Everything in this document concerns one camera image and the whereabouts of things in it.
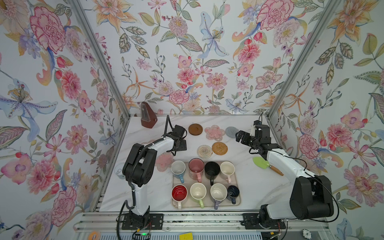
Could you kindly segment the woven rattan round coaster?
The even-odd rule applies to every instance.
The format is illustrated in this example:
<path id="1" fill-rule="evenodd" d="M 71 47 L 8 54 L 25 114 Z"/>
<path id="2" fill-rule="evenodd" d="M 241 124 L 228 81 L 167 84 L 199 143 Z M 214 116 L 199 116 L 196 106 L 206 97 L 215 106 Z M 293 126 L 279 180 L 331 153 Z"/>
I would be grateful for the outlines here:
<path id="1" fill-rule="evenodd" d="M 212 145 L 212 151 L 219 156 L 223 156 L 228 152 L 228 146 L 222 142 L 216 142 Z"/>

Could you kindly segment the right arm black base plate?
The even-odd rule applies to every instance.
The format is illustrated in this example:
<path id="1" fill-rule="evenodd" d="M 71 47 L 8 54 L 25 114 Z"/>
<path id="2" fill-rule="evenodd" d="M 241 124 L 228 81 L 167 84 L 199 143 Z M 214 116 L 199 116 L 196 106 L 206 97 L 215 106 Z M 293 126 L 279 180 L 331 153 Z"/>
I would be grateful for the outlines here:
<path id="1" fill-rule="evenodd" d="M 246 230 L 285 230 L 286 223 L 283 220 L 273 220 L 269 217 L 261 217 L 258 213 L 244 213 L 241 225 Z"/>

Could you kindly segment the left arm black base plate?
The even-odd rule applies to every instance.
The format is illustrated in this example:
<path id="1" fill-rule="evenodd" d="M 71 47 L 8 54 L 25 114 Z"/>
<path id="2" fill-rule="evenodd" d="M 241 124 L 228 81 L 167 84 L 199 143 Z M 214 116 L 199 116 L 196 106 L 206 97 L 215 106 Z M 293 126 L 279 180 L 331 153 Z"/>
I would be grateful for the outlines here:
<path id="1" fill-rule="evenodd" d="M 138 216 L 133 213 L 124 214 L 120 220 L 122 230 L 162 230 L 163 214 L 146 214 Z"/>

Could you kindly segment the grey blue round coaster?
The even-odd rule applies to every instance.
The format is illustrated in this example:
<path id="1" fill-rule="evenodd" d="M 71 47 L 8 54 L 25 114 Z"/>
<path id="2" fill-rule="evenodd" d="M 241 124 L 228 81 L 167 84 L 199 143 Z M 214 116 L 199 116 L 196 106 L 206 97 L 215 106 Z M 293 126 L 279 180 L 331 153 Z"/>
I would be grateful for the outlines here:
<path id="1" fill-rule="evenodd" d="M 236 134 L 239 132 L 239 130 L 235 127 L 227 127 L 225 129 L 225 133 L 229 138 L 236 138 Z"/>

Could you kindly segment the white embroidered round coaster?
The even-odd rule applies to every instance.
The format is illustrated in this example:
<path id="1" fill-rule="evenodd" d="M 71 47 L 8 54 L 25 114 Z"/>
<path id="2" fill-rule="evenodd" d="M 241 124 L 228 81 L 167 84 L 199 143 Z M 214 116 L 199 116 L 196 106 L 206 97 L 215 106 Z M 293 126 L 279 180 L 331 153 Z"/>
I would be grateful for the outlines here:
<path id="1" fill-rule="evenodd" d="M 198 147 L 197 154 L 198 154 L 200 159 L 208 160 L 213 155 L 213 150 L 208 145 L 202 145 L 202 146 Z"/>

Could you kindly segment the brown round wooden coaster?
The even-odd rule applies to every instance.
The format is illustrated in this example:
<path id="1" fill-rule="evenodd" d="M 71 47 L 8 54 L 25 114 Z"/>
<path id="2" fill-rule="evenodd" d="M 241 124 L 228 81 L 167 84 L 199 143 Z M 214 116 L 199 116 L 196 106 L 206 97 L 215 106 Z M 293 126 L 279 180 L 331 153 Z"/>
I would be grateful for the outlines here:
<path id="1" fill-rule="evenodd" d="M 202 134 L 203 127 L 200 124 L 191 124 L 188 128 L 188 131 L 193 136 L 198 136 Z"/>

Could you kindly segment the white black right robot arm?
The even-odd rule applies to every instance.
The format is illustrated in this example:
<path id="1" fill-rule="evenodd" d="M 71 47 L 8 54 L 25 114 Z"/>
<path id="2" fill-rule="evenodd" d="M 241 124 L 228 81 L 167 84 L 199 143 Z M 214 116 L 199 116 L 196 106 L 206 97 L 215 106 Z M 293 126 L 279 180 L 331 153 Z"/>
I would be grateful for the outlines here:
<path id="1" fill-rule="evenodd" d="M 250 154 L 260 155 L 276 167 L 293 185 L 287 201 L 267 204 L 259 210 L 259 223 L 274 220 L 314 220 L 323 222 L 333 216 L 337 200 L 332 195 L 331 181 L 300 165 L 300 159 L 290 157 L 278 144 L 272 143 L 270 127 L 254 121 L 250 133 L 239 131 L 236 141 L 250 147 Z"/>

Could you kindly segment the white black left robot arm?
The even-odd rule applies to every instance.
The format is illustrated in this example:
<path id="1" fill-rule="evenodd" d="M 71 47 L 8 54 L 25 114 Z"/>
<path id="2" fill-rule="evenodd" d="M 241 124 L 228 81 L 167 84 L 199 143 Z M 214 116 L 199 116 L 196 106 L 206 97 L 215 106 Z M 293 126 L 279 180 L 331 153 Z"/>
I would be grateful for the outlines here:
<path id="1" fill-rule="evenodd" d="M 134 144 L 126 159 L 122 173 L 132 193 L 132 205 L 128 207 L 135 215 L 149 212 L 147 184 L 151 180 L 158 156 L 187 150 L 187 130 L 179 125 L 172 128 L 158 140 L 147 145 Z"/>

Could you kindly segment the pink flower coaster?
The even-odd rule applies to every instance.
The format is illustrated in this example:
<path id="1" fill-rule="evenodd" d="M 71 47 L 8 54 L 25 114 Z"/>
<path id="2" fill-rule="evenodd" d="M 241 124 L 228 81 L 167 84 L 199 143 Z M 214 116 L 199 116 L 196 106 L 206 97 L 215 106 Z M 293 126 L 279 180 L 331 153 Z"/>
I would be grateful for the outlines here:
<path id="1" fill-rule="evenodd" d="M 170 168 L 174 162 L 174 156 L 172 153 L 164 153 L 157 157 L 155 167 L 159 172 L 164 172 L 167 168 Z"/>
<path id="2" fill-rule="evenodd" d="M 205 128 L 206 138 L 208 140 L 215 140 L 220 142 L 223 140 L 223 136 L 226 134 L 225 130 L 221 129 L 217 125 Z"/>

